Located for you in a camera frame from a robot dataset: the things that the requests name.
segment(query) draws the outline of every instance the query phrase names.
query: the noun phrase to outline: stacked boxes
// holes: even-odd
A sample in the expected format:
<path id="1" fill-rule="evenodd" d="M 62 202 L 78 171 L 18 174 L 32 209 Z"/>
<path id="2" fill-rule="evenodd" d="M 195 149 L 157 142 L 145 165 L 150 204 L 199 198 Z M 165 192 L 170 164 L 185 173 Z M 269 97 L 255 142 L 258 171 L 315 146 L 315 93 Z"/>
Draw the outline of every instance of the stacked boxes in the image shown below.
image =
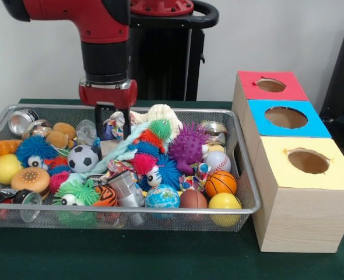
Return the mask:
<path id="1" fill-rule="evenodd" d="M 239 72 L 238 115 L 262 206 L 261 251 L 334 253 L 344 234 L 344 156 L 292 73 Z"/>

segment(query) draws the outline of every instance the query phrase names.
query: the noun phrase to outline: soccer ball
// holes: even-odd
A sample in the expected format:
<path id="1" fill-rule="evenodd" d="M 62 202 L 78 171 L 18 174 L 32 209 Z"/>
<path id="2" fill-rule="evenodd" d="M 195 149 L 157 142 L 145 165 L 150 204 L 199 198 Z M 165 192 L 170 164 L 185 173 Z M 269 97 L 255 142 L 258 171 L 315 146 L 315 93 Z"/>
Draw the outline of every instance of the soccer ball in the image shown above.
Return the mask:
<path id="1" fill-rule="evenodd" d="M 68 154 L 68 166 L 75 173 L 90 172 L 98 163 L 96 150 L 87 145 L 74 147 Z"/>

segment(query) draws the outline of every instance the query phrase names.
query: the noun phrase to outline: blue cover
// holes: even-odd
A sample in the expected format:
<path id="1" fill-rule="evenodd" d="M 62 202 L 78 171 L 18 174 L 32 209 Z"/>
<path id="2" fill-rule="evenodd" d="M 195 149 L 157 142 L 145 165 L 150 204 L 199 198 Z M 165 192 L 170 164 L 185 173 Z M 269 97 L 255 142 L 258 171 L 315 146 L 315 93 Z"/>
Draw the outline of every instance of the blue cover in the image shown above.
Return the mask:
<path id="1" fill-rule="evenodd" d="M 262 136 L 331 138 L 329 131 L 309 101 L 248 100 L 248 104 Z M 265 117 L 265 112 L 274 107 L 287 107 L 300 111 L 307 117 L 308 123 L 294 129 L 278 127 Z"/>

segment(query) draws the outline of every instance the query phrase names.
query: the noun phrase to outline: orange toy carrot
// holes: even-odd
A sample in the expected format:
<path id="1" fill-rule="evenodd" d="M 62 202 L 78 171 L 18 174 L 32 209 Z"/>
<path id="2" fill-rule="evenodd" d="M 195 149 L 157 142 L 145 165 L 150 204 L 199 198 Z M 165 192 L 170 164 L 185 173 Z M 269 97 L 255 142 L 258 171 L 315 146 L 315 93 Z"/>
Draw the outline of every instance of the orange toy carrot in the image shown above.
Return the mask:
<path id="1" fill-rule="evenodd" d="M 0 156 L 15 153 L 22 140 L 0 140 Z"/>

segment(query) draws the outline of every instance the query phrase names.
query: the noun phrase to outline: wooden cube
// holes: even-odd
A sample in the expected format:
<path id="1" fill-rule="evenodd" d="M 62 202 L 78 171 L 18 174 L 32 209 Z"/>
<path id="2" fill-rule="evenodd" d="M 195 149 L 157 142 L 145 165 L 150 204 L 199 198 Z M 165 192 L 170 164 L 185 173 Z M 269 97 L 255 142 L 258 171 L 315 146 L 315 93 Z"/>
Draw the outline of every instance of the wooden cube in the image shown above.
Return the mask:
<path id="1" fill-rule="evenodd" d="M 331 137 L 309 101 L 248 100 L 242 130 L 252 166 L 261 135 Z"/>
<path id="2" fill-rule="evenodd" d="M 334 253 L 344 234 L 344 156 L 332 139 L 262 136 L 252 215 L 261 251 Z"/>
<path id="3" fill-rule="evenodd" d="M 241 125 L 248 108 L 247 100 L 308 101 L 308 97 L 291 72 L 239 71 L 232 111 L 238 115 Z"/>

